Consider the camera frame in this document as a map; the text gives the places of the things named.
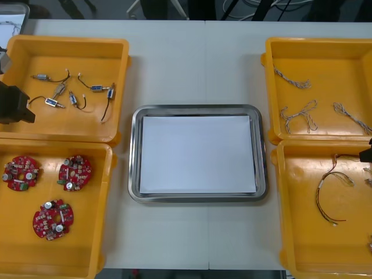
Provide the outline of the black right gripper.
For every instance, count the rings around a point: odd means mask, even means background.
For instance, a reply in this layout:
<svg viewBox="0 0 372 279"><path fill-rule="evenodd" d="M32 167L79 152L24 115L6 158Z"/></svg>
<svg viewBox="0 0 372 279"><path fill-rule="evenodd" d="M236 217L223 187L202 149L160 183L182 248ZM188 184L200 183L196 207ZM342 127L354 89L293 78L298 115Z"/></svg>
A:
<svg viewBox="0 0 372 279"><path fill-rule="evenodd" d="M372 162L372 148L361 151L359 153L359 159L361 162Z"/></svg>

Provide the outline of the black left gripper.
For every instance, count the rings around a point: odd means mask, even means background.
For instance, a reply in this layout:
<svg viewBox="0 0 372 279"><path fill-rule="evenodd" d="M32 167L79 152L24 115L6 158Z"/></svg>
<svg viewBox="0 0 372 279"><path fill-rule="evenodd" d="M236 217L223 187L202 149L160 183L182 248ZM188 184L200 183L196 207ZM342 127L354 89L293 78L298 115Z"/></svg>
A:
<svg viewBox="0 0 372 279"><path fill-rule="evenodd" d="M35 114L27 108L27 94L14 85L1 82L1 124L35 122Z"/></svg>

